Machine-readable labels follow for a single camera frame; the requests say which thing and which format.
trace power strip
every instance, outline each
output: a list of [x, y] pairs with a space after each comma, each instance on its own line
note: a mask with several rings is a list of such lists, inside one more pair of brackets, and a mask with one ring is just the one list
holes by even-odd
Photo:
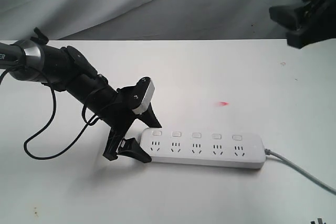
[[266, 155], [258, 135], [145, 129], [140, 146], [153, 162], [259, 169]]

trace power cord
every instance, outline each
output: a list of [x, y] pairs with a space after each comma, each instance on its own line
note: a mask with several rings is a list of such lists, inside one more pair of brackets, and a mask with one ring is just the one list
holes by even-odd
[[286, 159], [285, 157], [281, 156], [280, 154], [275, 153], [275, 152], [271, 151], [270, 149], [265, 149], [265, 154], [268, 155], [268, 156], [277, 157], [284, 164], [292, 167], [294, 170], [296, 170], [297, 172], [301, 173], [303, 176], [305, 176], [306, 178], [308, 178], [309, 180], [311, 180], [312, 182], [314, 182], [318, 186], [320, 186], [323, 189], [329, 191], [330, 193], [336, 195], [336, 189], [334, 189], [331, 186], [328, 186], [327, 184], [323, 183], [321, 180], [317, 179], [316, 177], [314, 177], [313, 175], [311, 175], [309, 172], [306, 172], [304, 169], [302, 169], [301, 167], [297, 166], [292, 161]]
[[[20, 69], [32, 69], [32, 70], [35, 70], [37, 72], [39, 72], [47, 81], [49, 87], [50, 87], [50, 91], [51, 91], [51, 95], [52, 95], [52, 104], [53, 104], [53, 112], [51, 114], [51, 117], [49, 119], [49, 121], [46, 123], [45, 126], [43, 126], [42, 129], [40, 129], [38, 132], [36, 132], [34, 135], [32, 135], [30, 138], [28, 138], [25, 142], [24, 142], [24, 151], [25, 153], [33, 158], [33, 159], [37, 159], [37, 160], [48, 160], [48, 159], [53, 159], [53, 158], [56, 158], [60, 155], [62, 155], [63, 153], [65, 153], [66, 151], [68, 151], [77, 141], [78, 139], [82, 136], [82, 134], [84, 133], [84, 131], [86, 130], [86, 128], [88, 126], [93, 126], [95, 123], [97, 123], [97, 121], [100, 119], [100, 118], [96, 118], [95, 117], [97, 116], [97, 114], [94, 114], [88, 121], [85, 119], [85, 116], [84, 116], [84, 121], [85, 121], [85, 126], [83, 127], [83, 129], [79, 132], [79, 134], [77, 135], [77, 137], [61, 152], [53, 155], [53, 156], [47, 156], [47, 157], [38, 157], [38, 156], [35, 156], [33, 155], [27, 148], [27, 144], [32, 140], [34, 139], [35, 137], [37, 137], [39, 134], [41, 134], [44, 130], [46, 130], [52, 123], [52, 121], [54, 120], [55, 118], [55, 114], [56, 114], [56, 95], [55, 95], [55, 89], [51, 83], [51, 81], [49, 80], [49, 78], [40, 70], [36, 69], [36, 68], [33, 68], [33, 67], [28, 67], [28, 66], [14, 66], [14, 67], [11, 67], [11, 68], [8, 68], [6, 69], [1, 75], [0, 75], [0, 85], [3, 81], [3, 79], [5, 78], [6, 74], [8, 74], [9, 72], [11, 71], [17, 71], [17, 70], [20, 70]], [[87, 102], [85, 102], [85, 105], [83, 106], [83, 110], [85, 111], [86, 109], [86, 104]]]

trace white cloth backdrop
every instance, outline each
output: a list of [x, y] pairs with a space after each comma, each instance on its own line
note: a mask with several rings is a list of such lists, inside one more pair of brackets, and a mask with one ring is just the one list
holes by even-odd
[[278, 38], [272, 5], [300, 0], [0, 0], [0, 39]]

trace white power strip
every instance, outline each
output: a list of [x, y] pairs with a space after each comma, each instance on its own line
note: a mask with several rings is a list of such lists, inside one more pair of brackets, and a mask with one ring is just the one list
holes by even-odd
[[250, 133], [148, 128], [140, 146], [160, 163], [259, 169], [266, 160], [261, 138]]

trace white tabletop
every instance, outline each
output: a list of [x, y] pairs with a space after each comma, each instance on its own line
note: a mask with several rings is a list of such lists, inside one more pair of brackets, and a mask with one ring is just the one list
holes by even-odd
[[[336, 187], [336, 40], [302, 50], [285, 40], [51, 41], [72, 45], [112, 87], [153, 79], [163, 126], [259, 134], [266, 148]], [[57, 93], [54, 123], [29, 144], [36, 155], [63, 149], [84, 123], [81, 104]], [[23, 142], [49, 119], [48, 88], [7, 76], [0, 86], [0, 223], [296, 223], [336, 220], [336, 197], [286, 165], [257, 172], [109, 162], [109, 128], [87, 129], [63, 156], [36, 161]], [[219, 101], [228, 106], [218, 107]], [[145, 128], [136, 122], [127, 137]]]

